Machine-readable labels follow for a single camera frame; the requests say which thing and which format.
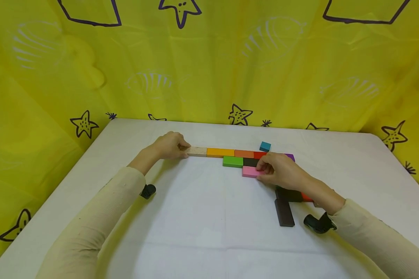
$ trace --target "white table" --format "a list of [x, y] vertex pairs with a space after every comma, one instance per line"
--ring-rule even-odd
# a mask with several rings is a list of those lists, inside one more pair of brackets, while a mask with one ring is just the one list
[[[0, 258], [0, 279], [32, 279], [69, 221], [158, 136], [179, 131], [194, 146], [272, 151], [353, 198], [419, 247], [419, 185], [382, 141], [364, 133], [116, 119], [104, 129]], [[292, 203], [292, 228], [280, 227], [275, 194], [222, 159], [160, 161], [157, 187], [121, 218], [100, 254], [100, 278], [380, 278], [369, 259], [335, 232], [303, 224], [324, 212]]]

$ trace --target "teal cube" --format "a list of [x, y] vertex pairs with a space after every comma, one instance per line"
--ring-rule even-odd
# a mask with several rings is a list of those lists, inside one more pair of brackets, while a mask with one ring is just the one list
[[223, 157], [223, 166], [224, 167], [239, 167], [239, 168], [242, 168], [244, 166], [244, 158], [224, 156]]
[[272, 145], [270, 143], [263, 141], [259, 147], [259, 150], [262, 152], [269, 152], [271, 147]]

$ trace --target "sleeve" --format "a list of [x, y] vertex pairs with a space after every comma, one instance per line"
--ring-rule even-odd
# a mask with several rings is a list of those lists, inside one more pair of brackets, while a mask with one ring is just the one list
[[353, 200], [333, 216], [336, 232], [391, 279], [419, 279], [419, 248]]
[[54, 241], [36, 278], [94, 279], [104, 241], [144, 185], [142, 173], [122, 168]]

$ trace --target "person's left hand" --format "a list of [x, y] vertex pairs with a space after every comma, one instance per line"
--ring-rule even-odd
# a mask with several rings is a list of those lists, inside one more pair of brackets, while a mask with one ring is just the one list
[[163, 136], [157, 138], [157, 140], [148, 146], [157, 153], [159, 159], [176, 159], [176, 158], [188, 158], [188, 154], [181, 147], [191, 147], [186, 142], [183, 135], [179, 132], [168, 132]]

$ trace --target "black plastic clip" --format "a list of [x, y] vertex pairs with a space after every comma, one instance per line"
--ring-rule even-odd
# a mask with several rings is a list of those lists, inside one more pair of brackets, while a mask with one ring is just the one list
[[144, 185], [144, 189], [143, 189], [143, 191], [141, 191], [140, 196], [142, 196], [146, 200], [148, 200], [151, 197], [151, 195], [153, 195], [155, 193], [156, 190], [157, 189], [152, 184]]
[[319, 220], [311, 214], [307, 215], [306, 218], [304, 218], [304, 224], [319, 234], [327, 233], [330, 229], [337, 229], [335, 224], [332, 223], [332, 220], [327, 216], [327, 212], [324, 212]]

